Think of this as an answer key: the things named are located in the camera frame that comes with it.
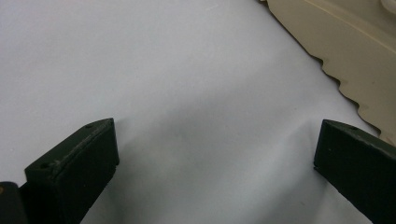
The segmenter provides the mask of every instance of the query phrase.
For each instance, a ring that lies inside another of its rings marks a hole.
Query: beige tray
[[[379,0],[267,0],[271,12],[340,92],[359,104],[362,119],[396,145],[396,15]]]

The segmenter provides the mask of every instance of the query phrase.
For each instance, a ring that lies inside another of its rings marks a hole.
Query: white table
[[[323,119],[375,130],[254,0],[3,0],[0,68],[0,180],[115,119],[83,223],[371,223],[312,162]]]

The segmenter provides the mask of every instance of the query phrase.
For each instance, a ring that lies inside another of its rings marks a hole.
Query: beige plastic container
[[[359,115],[396,146],[395,0],[267,0],[271,12],[340,92],[359,104]]]

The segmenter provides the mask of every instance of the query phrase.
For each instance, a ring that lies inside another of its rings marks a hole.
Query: white surface
[[[115,119],[83,223],[370,223],[312,161],[323,119],[375,132],[254,0],[1,1],[0,68],[1,180]]]

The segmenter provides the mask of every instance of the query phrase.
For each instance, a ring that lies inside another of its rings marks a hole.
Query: beige plastic object
[[[357,102],[362,119],[396,146],[396,15],[394,0],[267,0],[271,12],[340,92]]]

